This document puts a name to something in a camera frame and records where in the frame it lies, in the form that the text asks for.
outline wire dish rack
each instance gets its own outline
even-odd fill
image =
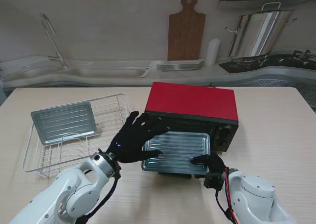
[[[130,110],[125,94],[113,94],[86,100],[90,102],[99,134],[91,137],[65,138],[62,142],[43,146],[34,124],[25,151],[22,168],[40,176],[57,175],[91,156],[98,148],[106,150],[118,133]]]

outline stainless steel pot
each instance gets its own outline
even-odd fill
[[[269,4],[278,4],[277,10],[264,11]],[[294,10],[279,10],[280,6],[280,2],[266,3],[259,12],[239,16],[236,30],[226,27],[234,33],[228,57],[247,58],[270,53],[282,30],[296,20],[288,22]]]

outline ridged metal tray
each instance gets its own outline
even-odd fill
[[[34,111],[31,117],[43,145],[98,134],[89,102]]]
[[[144,150],[160,150],[163,156],[142,162],[144,171],[205,175],[208,167],[192,165],[190,158],[210,154],[210,137],[204,133],[168,132],[146,142]]]

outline red oven top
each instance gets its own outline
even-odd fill
[[[145,111],[238,121],[233,90],[154,82]]]

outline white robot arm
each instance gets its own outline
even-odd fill
[[[240,224],[296,224],[275,194],[275,187],[264,179],[240,171],[229,175],[232,209]]]
[[[109,178],[119,175],[117,166],[110,155],[100,150],[78,167],[61,172],[54,183],[34,197],[10,224],[77,223],[78,218],[97,204]],[[95,183],[91,183],[84,173],[90,170],[97,175]]]

